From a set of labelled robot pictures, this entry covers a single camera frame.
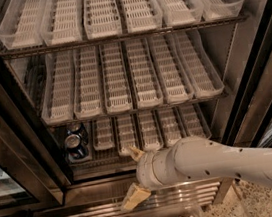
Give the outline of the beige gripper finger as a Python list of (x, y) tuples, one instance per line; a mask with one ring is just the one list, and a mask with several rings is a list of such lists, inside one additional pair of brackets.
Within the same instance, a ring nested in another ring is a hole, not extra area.
[(128, 188), (126, 196), (123, 198), (124, 200), (121, 203), (121, 210), (129, 211), (135, 209), (138, 204), (142, 203), (144, 200), (149, 198), (151, 195), (151, 191), (146, 189), (137, 183), (132, 183)]
[(139, 162), (140, 159), (144, 156), (145, 152), (141, 149), (135, 148), (133, 146), (128, 148), (130, 150), (130, 156), (135, 162)]

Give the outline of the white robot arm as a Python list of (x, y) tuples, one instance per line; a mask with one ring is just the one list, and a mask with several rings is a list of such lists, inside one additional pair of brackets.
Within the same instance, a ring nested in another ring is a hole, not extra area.
[(272, 148), (230, 147), (200, 136), (181, 138), (158, 151), (131, 149), (137, 180), (121, 210), (135, 209), (153, 190), (206, 178), (232, 178), (272, 188)]

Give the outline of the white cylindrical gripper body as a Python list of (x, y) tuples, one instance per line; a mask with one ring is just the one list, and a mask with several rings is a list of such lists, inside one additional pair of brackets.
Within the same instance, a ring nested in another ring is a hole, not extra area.
[(170, 186), (179, 181), (180, 174), (174, 167), (172, 150), (148, 151), (140, 158), (136, 177), (147, 189)]

